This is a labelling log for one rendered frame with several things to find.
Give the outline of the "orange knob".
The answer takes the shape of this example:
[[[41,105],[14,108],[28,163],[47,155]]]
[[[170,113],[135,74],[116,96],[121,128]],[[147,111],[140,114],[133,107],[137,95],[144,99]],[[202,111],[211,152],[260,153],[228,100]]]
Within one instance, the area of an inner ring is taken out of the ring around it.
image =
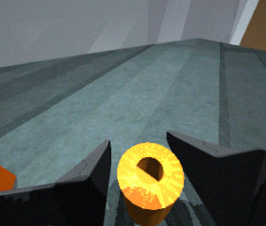
[[[158,226],[166,219],[184,186],[179,160],[155,143],[127,150],[117,173],[127,212],[141,226]]]

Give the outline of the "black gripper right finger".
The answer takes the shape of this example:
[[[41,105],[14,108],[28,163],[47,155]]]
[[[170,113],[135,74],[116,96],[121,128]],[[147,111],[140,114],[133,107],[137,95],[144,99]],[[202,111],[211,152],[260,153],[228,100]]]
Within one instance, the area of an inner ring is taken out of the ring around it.
[[[174,131],[167,142],[216,226],[252,226],[266,181],[266,147],[237,151]]]

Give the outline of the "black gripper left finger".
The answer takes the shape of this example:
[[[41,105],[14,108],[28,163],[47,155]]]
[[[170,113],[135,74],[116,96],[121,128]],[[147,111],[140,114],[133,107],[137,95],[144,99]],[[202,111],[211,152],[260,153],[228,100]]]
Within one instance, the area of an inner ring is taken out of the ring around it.
[[[110,140],[52,184],[0,191],[0,226],[103,226]]]

